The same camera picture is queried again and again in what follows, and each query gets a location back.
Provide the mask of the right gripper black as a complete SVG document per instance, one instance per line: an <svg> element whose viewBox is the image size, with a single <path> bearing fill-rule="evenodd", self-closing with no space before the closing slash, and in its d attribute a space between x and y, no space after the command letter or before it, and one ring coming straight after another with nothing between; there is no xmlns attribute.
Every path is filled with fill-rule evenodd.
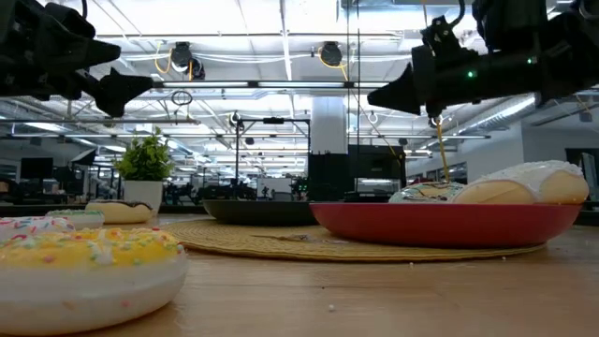
<svg viewBox="0 0 599 337"><path fill-rule="evenodd" d="M508 68L509 57L501 53L479 54L461 45L412 49L408 64L394 81L369 93L371 105L413 115L425 109L438 116L450 105L498 97L492 81Z"/></svg>

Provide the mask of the white iced beige donut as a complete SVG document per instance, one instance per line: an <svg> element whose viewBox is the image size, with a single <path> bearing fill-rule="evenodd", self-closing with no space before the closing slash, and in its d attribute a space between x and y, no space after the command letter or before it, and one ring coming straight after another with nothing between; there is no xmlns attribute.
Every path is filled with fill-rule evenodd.
<svg viewBox="0 0 599 337"><path fill-rule="evenodd" d="M526 162L490 173L465 185L458 204L577 205L590 193L580 167L559 160Z"/></svg>

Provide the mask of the chocolate iced beige donut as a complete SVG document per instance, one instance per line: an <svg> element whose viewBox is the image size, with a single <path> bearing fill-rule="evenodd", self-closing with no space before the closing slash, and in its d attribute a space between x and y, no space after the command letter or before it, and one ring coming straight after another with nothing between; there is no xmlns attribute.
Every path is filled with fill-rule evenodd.
<svg viewBox="0 0 599 337"><path fill-rule="evenodd" d="M144 223L153 217L153 208L141 201L94 200L86 211L100 211L107 225Z"/></svg>

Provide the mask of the green iced small donut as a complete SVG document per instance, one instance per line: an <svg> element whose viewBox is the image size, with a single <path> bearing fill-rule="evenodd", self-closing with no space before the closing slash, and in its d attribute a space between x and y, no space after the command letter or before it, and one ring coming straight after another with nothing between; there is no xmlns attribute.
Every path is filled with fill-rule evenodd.
<svg viewBox="0 0 599 337"><path fill-rule="evenodd" d="M64 218L75 229L99 228L105 223L104 213L86 210L55 210L46 213L47 216Z"/></svg>

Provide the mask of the white donut pink sprinkles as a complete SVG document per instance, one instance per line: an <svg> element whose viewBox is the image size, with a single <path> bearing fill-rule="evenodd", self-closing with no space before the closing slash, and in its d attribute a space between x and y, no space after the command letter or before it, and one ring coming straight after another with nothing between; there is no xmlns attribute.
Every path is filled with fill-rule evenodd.
<svg viewBox="0 0 599 337"><path fill-rule="evenodd" d="M51 216L1 217L0 241L46 232L70 232L75 228L66 219Z"/></svg>

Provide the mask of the yellow donut coloured sprinkles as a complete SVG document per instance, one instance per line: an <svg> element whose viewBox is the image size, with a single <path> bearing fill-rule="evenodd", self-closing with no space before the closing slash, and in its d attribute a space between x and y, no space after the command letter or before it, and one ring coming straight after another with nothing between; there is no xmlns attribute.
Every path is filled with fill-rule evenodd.
<svg viewBox="0 0 599 337"><path fill-rule="evenodd" d="M97 330L152 313L183 287L187 254L159 228L17 235L0 242L0 334Z"/></svg>

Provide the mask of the white building pillar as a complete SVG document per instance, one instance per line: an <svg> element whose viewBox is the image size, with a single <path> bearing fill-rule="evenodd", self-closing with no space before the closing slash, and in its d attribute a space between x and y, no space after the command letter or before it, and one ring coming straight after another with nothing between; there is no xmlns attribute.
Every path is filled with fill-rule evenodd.
<svg viewBox="0 0 599 337"><path fill-rule="evenodd" d="M316 96L312 100L311 149L314 154L347 154L347 121L343 98Z"/></svg>

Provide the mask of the black equipment cabinet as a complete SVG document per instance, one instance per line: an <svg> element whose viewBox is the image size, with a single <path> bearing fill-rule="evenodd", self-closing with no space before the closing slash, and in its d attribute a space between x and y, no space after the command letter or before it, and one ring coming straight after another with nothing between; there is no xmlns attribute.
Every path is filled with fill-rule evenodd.
<svg viewBox="0 0 599 337"><path fill-rule="evenodd" d="M345 154L310 154L310 201L386 202L407 185L401 146L350 145Z"/></svg>

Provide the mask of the green artificial plant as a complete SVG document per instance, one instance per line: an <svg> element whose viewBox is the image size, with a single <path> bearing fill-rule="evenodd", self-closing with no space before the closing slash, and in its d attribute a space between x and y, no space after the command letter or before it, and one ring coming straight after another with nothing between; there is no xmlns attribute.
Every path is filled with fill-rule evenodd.
<svg viewBox="0 0 599 337"><path fill-rule="evenodd" d="M123 157L112 164L126 181L162 182L174 168L169 150L157 127L152 134L132 138Z"/></svg>

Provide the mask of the reddish pink round plate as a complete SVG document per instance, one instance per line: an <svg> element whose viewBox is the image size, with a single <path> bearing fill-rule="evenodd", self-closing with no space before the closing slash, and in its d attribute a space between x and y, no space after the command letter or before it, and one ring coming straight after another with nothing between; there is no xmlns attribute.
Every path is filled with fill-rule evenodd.
<svg viewBox="0 0 599 337"><path fill-rule="evenodd" d="M578 205L312 203L317 222L346 239L435 248L521 247L569 229Z"/></svg>

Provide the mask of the white square plant pot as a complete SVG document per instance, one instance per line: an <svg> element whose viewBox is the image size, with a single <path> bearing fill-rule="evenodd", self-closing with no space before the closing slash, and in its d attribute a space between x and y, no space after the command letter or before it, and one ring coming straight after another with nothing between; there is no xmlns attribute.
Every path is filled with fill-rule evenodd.
<svg viewBox="0 0 599 337"><path fill-rule="evenodd" d="M157 216L163 196L161 181L125 181L124 200L140 201L152 207L153 216Z"/></svg>

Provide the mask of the white board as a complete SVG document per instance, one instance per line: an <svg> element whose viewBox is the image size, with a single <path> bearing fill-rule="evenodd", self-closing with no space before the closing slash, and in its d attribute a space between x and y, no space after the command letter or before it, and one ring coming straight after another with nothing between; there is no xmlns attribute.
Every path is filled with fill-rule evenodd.
<svg viewBox="0 0 599 337"><path fill-rule="evenodd" d="M289 178L258 178L257 198L273 201L292 200L292 180Z"/></svg>

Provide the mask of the woven straw round placemat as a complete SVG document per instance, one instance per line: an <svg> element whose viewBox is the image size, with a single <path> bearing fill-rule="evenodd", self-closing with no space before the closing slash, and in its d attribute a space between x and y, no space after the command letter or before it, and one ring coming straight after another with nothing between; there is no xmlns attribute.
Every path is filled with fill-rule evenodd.
<svg viewBox="0 0 599 337"><path fill-rule="evenodd" d="M214 220L176 222L162 227L187 249L229 256L327 262L433 262L504 258L544 249L445 249L356 242L333 236L321 226L248 227Z"/></svg>

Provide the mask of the black overhead frame beam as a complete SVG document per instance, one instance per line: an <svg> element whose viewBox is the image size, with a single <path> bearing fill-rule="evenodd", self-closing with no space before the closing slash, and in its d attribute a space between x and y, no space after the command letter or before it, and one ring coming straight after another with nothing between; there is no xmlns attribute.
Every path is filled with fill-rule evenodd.
<svg viewBox="0 0 599 337"><path fill-rule="evenodd" d="M377 89L385 81L155 81L153 89Z"/></svg>

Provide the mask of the black gantry frame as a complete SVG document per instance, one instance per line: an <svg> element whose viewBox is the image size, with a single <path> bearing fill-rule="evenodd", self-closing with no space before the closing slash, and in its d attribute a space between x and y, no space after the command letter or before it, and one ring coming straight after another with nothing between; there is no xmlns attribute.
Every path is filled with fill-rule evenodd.
<svg viewBox="0 0 599 337"><path fill-rule="evenodd" d="M310 119L296 119L296 118L283 118L283 117L264 117L264 118L241 118L237 117L235 122L235 184L238 185L240 182L239 165L240 165L240 139L241 139L241 123L248 123L244 128L244 131L249 131L255 123L261 123L263 125L283 125L285 123L291 123L295 126L303 137L307 139L307 152L310 153L312 150L312 129ZM307 132L304 132L300 127L299 123L307 124Z"/></svg>

